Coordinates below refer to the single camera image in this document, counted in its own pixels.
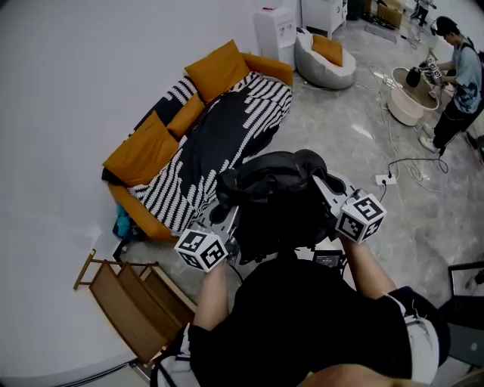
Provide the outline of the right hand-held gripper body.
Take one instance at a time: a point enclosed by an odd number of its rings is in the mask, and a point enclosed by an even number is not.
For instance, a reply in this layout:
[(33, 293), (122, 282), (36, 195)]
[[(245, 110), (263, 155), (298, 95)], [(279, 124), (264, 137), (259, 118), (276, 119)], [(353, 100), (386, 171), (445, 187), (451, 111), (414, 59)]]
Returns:
[(336, 233), (360, 244), (378, 232), (386, 210), (373, 194), (356, 188), (344, 176), (327, 176), (323, 181), (340, 201), (340, 214), (331, 215)]

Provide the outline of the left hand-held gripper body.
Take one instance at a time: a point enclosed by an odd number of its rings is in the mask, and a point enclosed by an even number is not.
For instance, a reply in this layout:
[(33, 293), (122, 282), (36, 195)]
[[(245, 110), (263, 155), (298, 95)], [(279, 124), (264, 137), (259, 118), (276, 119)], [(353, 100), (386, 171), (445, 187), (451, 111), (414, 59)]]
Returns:
[(203, 272), (210, 272), (225, 259), (233, 263), (240, 252), (234, 235), (239, 218), (239, 206), (207, 207), (184, 230), (175, 251), (188, 266)]

